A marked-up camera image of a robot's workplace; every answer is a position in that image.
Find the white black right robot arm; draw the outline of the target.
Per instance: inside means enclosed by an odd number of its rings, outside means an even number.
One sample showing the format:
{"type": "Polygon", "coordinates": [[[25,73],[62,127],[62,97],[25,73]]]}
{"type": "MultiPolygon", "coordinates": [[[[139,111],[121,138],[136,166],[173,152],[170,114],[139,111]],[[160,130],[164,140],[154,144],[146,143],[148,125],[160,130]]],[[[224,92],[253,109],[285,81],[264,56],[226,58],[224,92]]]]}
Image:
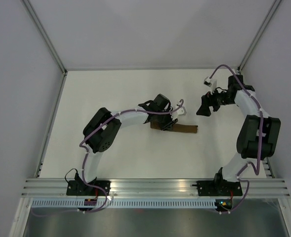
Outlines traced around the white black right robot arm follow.
{"type": "Polygon", "coordinates": [[[245,120],[237,138],[236,154],[212,180],[198,181],[195,187],[201,197],[241,196],[244,172],[253,170],[258,175],[261,161],[274,154],[281,121],[262,108],[255,89],[243,83],[242,75],[230,76],[227,89],[221,89],[216,80],[209,77],[204,84],[210,87],[210,91],[201,97],[198,116],[209,117],[221,106],[237,105],[245,120]]]}

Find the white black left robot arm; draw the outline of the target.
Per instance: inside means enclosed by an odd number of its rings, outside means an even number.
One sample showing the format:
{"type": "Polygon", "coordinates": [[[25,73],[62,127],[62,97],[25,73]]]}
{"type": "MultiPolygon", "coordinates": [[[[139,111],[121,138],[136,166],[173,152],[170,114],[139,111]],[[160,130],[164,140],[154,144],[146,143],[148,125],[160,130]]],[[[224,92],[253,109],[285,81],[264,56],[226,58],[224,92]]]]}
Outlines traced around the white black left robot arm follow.
{"type": "Polygon", "coordinates": [[[79,147],[86,150],[81,171],[75,176],[78,190],[85,196],[95,190],[97,168],[103,153],[113,144],[120,129],[147,123],[156,123],[159,130],[171,131],[183,112],[184,100],[179,100],[176,107],[170,100],[158,94],[154,100],[138,104],[135,108],[111,112],[100,108],[83,129],[84,139],[79,147]]]}

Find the brown cloth napkin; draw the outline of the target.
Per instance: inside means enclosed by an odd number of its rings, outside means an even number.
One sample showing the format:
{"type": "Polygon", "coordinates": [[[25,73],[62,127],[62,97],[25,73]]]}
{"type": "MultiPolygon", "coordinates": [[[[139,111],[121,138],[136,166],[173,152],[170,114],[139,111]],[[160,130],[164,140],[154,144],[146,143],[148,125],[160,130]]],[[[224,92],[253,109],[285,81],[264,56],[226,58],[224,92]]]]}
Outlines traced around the brown cloth napkin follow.
{"type": "Polygon", "coordinates": [[[150,123],[151,129],[161,130],[161,131],[169,131],[169,132],[179,132],[179,133],[198,133],[197,125],[183,125],[183,124],[173,124],[171,127],[161,129],[157,122],[150,123]]]}

